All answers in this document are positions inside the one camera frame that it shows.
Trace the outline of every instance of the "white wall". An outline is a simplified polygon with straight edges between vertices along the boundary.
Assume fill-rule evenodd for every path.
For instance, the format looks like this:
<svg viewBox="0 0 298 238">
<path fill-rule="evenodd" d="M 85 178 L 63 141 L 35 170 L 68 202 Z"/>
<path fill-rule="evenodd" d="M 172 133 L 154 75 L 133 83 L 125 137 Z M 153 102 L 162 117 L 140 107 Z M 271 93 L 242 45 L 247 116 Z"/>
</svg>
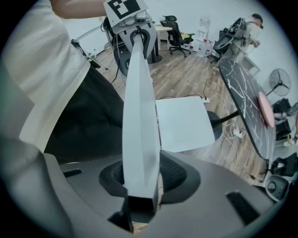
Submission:
<svg viewBox="0 0 298 238">
<path fill-rule="evenodd" d="M 256 79 L 266 92 L 270 91 L 268 79 L 270 73 L 276 69 L 284 69 L 291 79 L 291 91 L 286 96 L 291 105 L 298 101 L 298 61 L 296 54 L 285 33 L 271 14 L 254 0 L 145 0 L 149 6 L 148 12 L 153 18 L 163 15 L 177 17 L 179 29 L 185 33 L 196 33 L 201 15 L 208 14 L 211 19 L 209 39 L 218 40 L 219 31 L 229 26 L 239 17 L 247 18 L 253 13 L 263 17 L 264 30 L 259 36 L 261 45 L 254 49 L 248 57 L 260 68 Z M 281 97 L 272 93 L 271 103 Z M 289 120 L 294 125 L 294 118 Z M 297 151 L 298 146 L 291 149 L 277 149 L 277 154 Z"/>
<path fill-rule="evenodd" d="M 104 50 L 108 39 L 100 29 L 102 21 L 99 18 L 62 20 L 70 38 L 79 40 L 85 51 L 97 55 Z"/>
</svg>

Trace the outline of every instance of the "power strip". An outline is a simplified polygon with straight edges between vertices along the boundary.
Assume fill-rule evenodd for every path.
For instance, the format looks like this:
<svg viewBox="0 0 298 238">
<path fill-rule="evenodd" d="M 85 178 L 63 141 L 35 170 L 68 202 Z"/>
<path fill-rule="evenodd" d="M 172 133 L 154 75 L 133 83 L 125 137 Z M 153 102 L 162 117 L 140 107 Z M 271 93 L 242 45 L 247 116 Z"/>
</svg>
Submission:
<svg viewBox="0 0 298 238">
<path fill-rule="evenodd" d="M 206 99 L 202 99 L 203 103 L 210 103 L 210 100 L 209 98 L 206 98 Z"/>
<path fill-rule="evenodd" d="M 238 129 L 234 129 L 233 134 L 240 139 L 242 138 L 242 133 Z"/>
</svg>

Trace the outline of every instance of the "white cable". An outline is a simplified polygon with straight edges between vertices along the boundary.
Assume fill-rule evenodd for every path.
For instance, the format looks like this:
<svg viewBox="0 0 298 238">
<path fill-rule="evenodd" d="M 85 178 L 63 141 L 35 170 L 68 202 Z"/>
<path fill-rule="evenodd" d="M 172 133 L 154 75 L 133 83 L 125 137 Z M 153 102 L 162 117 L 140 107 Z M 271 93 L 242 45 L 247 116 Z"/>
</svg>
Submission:
<svg viewBox="0 0 298 238">
<path fill-rule="evenodd" d="M 223 109 L 225 108 L 225 105 L 226 105 L 224 98 L 223 98 L 220 94 L 216 93 L 216 94 L 214 94 L 214 95 L 212 96 L 212 98 L 210 98 L 209 100 L 211 101 L 216 95 L 219 96 L 219 97 L 221 97 L 222 100 L 223 100 L 223 107 L 222 107 L 222 109 L 220 110 L 220 113 L 219 113 L 219 117 L 222 118 L 222 111 L 223 111 Z M 237 158 L 238 158 L 238 149 L 237 149 L 237 146 L 236 146 L 235 141 L 234 141 L 234 138 L 235 138 L 236 136 L 233 135 L 232 128 L 235 127 L 237 130 L 239 130 L 239 126 L 238 126 L 238 123 L 236 122 L 236 120 L 235 120 L 234 118 L 232 118 L 232 120 L 234 121 L 234 123 L 230 123 L 230 124 L 222 123 L 222 125 L 223 125 L 223 137 L 224 137 L 224 140 L 223 140 L 223 143 L 222 143 L 222 149 L 221 149 L 222 151 L 221 151 L 221 153 L 222 153 L 223 158 L 224 158 L 225 161 L 227 161 L 227 162 L 231 162 L 235 157 L 236 157 L 236 160 L 237 160 Z M 229 134 L 227 133 L 227 131 L 226 131 L 226 128 L 227 128 L 228 126 L 230 127 L 230 129 L 229 129 L 229 131 L 230 131 L 230 135 L 229 135 Z M 234 154 L 233 154 L 233 157 L 232 157 L 231 159 L 227 159 L 227 158 L 225 157 L 224 153 L 223 153 L 223 147 L 224 147 L 224 143 L 225 143 L 225 141 L 227 141 L 227 142 L 232 146 L 232 148 L 233 148 L 233 150 L 234 150 Z"/>
</svg>

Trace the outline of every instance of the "pink object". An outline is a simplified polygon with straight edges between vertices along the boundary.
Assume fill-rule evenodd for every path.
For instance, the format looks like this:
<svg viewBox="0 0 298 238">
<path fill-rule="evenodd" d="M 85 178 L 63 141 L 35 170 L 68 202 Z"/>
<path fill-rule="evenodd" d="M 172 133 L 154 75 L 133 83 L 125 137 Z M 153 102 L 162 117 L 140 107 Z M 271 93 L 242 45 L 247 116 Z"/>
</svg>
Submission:
<svg viewBox="0 0 298 238">
<path fill-rule="evenodd" d="M 262 115 L 264 120 L 266 121 L 267 125 L 270 127 L 275 127 L 274 115 L 271 105 L 266 97 L 265 94 L 259 92 L 259 104 L 262 111 Z"/>
</svg>

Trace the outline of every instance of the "black fan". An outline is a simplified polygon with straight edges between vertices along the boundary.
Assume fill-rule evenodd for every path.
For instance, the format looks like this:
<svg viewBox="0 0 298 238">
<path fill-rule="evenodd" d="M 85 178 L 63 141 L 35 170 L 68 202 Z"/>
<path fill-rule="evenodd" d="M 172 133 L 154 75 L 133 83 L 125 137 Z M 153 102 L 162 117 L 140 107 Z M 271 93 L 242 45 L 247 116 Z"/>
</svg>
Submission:
<svg viewBox="0 0 298 238">
<path fill-rule="evenodd" d="M 274 92 L 280 97 L 287 95 L 291 89 L 291 81 L 289 75 L 283 69 L 275 69 L 270 75 L 271 91 L 267 96 Z"/>
</svg>

